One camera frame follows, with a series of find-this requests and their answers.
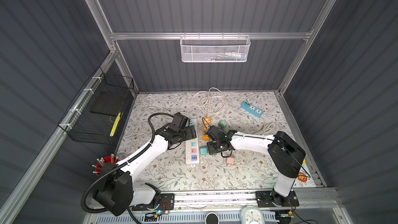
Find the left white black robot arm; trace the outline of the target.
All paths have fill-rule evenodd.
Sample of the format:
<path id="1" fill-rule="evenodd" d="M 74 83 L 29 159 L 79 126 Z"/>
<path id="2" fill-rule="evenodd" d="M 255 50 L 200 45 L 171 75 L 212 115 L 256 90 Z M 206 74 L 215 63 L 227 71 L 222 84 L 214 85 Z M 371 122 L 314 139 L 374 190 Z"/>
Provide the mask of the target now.
<path id="1" fill-rule="evenodd" d="M 137 176 L 159 155 L 175 144 L 196 138 L 190 118 L 182 113 L 154 113 L 148 117 L 150 140 L 139 150 L 116 164 L 106 164 L 100 177 L 83 193 L 81 208 L 91 214 L 111 212 L 115 216 L 131 211 L 138 199 L 133 183 Z"/>

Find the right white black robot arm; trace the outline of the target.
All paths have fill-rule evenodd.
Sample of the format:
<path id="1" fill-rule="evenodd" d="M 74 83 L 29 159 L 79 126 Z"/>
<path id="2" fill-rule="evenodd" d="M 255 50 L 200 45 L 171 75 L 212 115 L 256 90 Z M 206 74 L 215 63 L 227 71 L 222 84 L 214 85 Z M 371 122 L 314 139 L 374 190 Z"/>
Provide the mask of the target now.
<path id="1" fill-rule="evenodd" d="M 278 131 L 274 135 L 244 134 L 235 130 L 226 132 L 213 125 L 205 131 L 205 135 L 210 138 L 207 149 L 211 155 L 235 150 L 269 155 L 278 171 L 273 188 L 274 196 L 289 198 L 306 152 L 287 133 Z"/>

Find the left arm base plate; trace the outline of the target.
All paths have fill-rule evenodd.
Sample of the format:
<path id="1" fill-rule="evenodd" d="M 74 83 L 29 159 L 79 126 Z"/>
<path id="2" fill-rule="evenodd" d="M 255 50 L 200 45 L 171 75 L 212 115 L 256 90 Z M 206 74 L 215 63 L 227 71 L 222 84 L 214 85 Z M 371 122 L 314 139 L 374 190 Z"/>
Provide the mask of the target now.
<path id="1" fill-rule="evenodd" d="M 174 209 L 175 194 L 160 193 L 149 204 L 132 205 L 132 211 L 170 211 Z"/>

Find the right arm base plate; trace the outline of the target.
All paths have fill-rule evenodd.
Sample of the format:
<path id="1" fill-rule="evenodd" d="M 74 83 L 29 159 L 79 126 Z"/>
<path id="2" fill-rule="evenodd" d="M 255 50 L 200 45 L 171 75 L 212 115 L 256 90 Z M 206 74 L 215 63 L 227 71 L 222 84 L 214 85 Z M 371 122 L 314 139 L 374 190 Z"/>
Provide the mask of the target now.
<path id="1" fill-rule="evenodd" d="M 275 190 L 260 190 L 255 192 L 258 207 L 298 207 L 300 205 L 295 191 L 289 191 L 287 197 Z"/>

